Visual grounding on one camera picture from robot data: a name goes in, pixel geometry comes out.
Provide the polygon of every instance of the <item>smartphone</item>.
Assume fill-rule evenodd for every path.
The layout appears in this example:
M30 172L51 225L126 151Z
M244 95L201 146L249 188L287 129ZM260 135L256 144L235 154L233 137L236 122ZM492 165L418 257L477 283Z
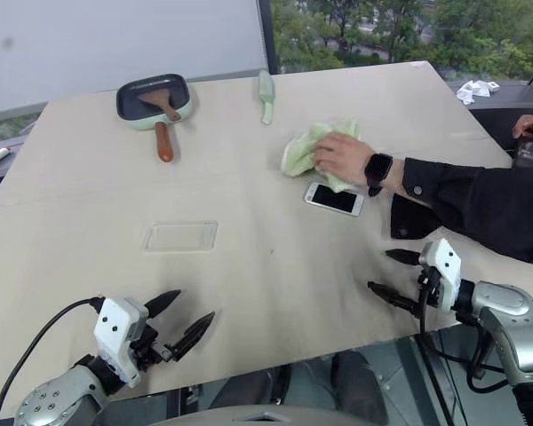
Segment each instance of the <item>smartphone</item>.
M357 217L362 211L363 196L348 191L334 193L328 186L313 182L306 191L304 201L308 204Z

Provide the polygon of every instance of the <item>beige table surface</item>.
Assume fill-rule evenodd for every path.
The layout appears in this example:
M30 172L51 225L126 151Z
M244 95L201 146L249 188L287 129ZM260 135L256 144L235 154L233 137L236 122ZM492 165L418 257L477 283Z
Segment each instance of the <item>beige table surface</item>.
M408 313L367 280L415 294L418 270L383 256L421 249L391 241L390 194L358 218L305 204L308 174L283 176L285 144L313 122L355 119L378 150L459 164L510 159L427 63L278 75L274 122L260 123L256 79L190 85L195 113L176 125L181 158L155 155L152 132L130 130L115 93L50 103L0 186L0 387L38 329L76 299L102 293L146 301L184 294L155 323L174 341L201 315L219 313L202 344L161 364L120 396L164 391L417 332ZM208 253L147 254L160 221L217 220ZM439 230L464 276L522 286L533 266ZM453 323L430 315L430 327ZM4 405L95 353L96 314L83 307L37 346Z

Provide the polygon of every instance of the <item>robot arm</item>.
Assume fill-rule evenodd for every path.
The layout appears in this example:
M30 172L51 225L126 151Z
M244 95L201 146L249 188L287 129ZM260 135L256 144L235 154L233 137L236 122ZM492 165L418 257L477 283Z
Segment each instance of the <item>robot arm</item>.
M92 424L109 395L140 383L140 371L161 361L179 361L200 341L214 312L190 326L176 344L160 343L147 320L166 309L178 294L179 290L166 292L146 305L131 298L105 299L95 327L99 355L86 355L63 375L30 392L14 426Z
M457 318L489 334L518 406L527 424L533 425L533 298L514 286L462 280L461 260L446 240L427 243L420 254L399 249L387 254L423 267L418 282L427 304L442 312L456 311ZM373 282L369 287L390 304L418 318L423 314L416 302L395 290Z

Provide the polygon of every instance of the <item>pan handle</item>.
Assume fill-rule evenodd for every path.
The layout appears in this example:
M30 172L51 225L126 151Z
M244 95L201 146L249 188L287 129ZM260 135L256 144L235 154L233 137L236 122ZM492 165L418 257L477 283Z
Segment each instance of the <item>pan handle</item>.
M156 151L160 160L163 162L171 162L174 158L174 152L171 149L170 132L165 122L157 122L155 127L156 132Z

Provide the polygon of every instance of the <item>green cloth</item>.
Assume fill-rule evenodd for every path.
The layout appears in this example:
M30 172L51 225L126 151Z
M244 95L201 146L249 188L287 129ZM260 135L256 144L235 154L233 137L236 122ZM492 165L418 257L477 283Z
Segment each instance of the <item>green cloth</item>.
M359 131L357 122L351 121L347 124L330 126L329 124L315 124L309 131L298 138L294 138L284 149L281 161L281 171L286 176L294 178L305 171L314 168L314 145L323 139L331 131L345 133L354 138L358 138ZM353 189L354 186L344 182L331 173L321 172L328 179L328 186L334 193Z

